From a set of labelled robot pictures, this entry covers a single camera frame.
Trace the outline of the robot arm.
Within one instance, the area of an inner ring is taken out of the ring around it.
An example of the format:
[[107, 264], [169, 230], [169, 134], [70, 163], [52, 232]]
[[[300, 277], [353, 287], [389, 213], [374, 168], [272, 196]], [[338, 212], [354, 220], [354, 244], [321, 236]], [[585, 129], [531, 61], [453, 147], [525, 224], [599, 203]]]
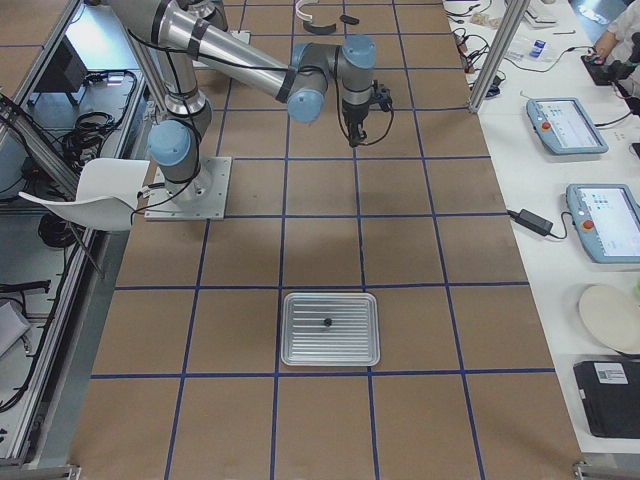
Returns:
[[158, 67], [145, 73], [160, 73], [170, 117], [191, 118], [200, 131], [211, 113], [195, 78], [196, 61], [285, 104], [300, 123], [319, 117], [334, 83], [341, 130], [352, 147], [368, 142], [364, 121], [370, 107], [391, 108], [388, 89], [373, 78], [377, 50], [366, 35], [350, 36], [341, 45], [298, 45], [286, 65], [234, 37], [221, 1], [114, 1], [111, 8], [134, 41], [157, 52]]

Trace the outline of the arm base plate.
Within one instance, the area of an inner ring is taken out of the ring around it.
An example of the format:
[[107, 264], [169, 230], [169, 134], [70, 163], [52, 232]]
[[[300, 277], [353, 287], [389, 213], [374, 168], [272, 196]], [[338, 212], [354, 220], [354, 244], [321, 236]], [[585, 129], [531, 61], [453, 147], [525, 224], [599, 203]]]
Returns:
[[151, 191], [145, 218], [151, 221], [223, 220], [231, 168], [231, 157], [201, 157], [198, 176], [170, 200], [181, 186], [166, 182], [161, 168], [157, 167], [154, 182], [164, 186]]

